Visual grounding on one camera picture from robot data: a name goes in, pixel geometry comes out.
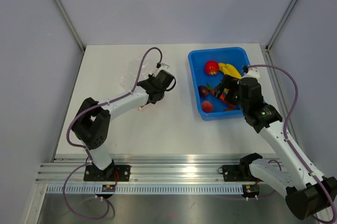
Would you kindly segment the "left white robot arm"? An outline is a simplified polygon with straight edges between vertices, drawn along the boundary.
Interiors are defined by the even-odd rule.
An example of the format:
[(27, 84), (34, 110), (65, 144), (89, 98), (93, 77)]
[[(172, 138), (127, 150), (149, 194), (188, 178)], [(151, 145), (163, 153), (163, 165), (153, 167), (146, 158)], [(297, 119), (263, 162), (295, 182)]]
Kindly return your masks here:
[(91, 97), (83, 101), (67, 130), (67, 136), (72, 131), (84, 144), (88, 155), (84, 181), (129, 181), (131, 166), (116, 164), (104, 145), (110, 122), (131, 109), (156, 104), (163, 99), (165, 92), (171, 91), (175, 85), (175, 77), (167, 69), (160, 68), (120, 97), (102, 103)]

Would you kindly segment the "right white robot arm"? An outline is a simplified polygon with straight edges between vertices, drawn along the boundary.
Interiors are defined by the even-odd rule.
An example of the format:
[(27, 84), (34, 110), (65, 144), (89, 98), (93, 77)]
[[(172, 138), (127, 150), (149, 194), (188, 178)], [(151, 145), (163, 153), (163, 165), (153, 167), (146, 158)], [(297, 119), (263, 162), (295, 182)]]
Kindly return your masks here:
[(228, 90), (225, 101), (238, 106), (245, 121), (272, 147), (286, 168), (286, 172), (282, 172), (253, 153), (240, 159), (240, 176), (268, 184), (300, 220), (331, 208), (330, 222), (335, 223), (336, 178), (326, 177), (299, 148), (279, 112), (264, 102), (258, 80), (248, 75), (241, 79), (225, 75), (214, 88), (215, 97), (219, 98), (225, 89)]

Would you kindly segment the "clear zip top bag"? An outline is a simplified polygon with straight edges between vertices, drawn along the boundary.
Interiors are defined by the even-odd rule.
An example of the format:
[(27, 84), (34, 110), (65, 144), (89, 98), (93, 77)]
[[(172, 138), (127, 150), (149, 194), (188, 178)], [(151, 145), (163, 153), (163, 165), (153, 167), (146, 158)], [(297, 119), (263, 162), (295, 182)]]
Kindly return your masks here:
[[(138, 75), (141, 61), (142, 56), (133, 58), (128, 63), (126, 71), (121, 75), (120, 85), (124, 88), (125, 91), (129, 91), (133, 88)], [(143, 61), (140, 76), (137, 82), (147, 79), (148, 75), (152, 74), (152, 72), (156, 69), (157, 62), (158, 59), (156, 59), (154, 56), (147, 55), (147, 57)]]

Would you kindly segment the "yellow banana bunch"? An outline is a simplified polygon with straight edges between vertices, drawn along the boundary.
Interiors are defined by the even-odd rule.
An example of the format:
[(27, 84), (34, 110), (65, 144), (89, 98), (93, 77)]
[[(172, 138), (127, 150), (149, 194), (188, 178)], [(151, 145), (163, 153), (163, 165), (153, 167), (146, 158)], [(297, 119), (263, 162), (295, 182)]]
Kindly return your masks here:
[(239, 71), (231, 64), (218, 63), (218, 67), (219, 67), (219, 71), (221, 71), (225, 75), (230, 75), (238, 79), (242, 77)]

